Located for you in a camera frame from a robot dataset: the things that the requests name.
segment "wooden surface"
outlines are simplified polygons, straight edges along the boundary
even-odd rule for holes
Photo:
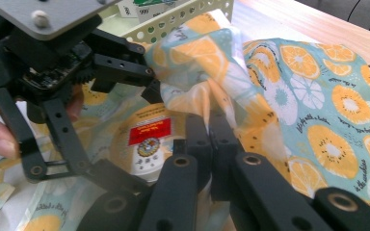
[[[322,43],[344,44],[370,64],[370,31],[294,0],[238,0]]]

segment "bolt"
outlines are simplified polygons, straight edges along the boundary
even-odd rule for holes
[[[32,19],[35,25],[39,28],[46,28],[49,26],[49,17],[44,11],[32,12]]]

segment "gray metal plate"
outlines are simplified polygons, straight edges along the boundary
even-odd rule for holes
[[[0,0],[0,15],[35,39],[51,40],[118,1]],[[47,15],[46,26],[37,26],[35,11]]]

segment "perforated basket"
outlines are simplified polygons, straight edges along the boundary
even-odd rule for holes
[[[121,17],[119,8],[113,6],[100,14],[103,23],[99,29],[129,41],[153,43],[192,17],[216,9],[221,9],[230,21],[233,0],[191,0],[141,24],[137,18]]]

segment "red label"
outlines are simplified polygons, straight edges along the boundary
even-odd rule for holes
[[[153,123],[131,128],[128,145],[141,143],[148,138],[163,138],[171,134],[171,119],[165,118]]]

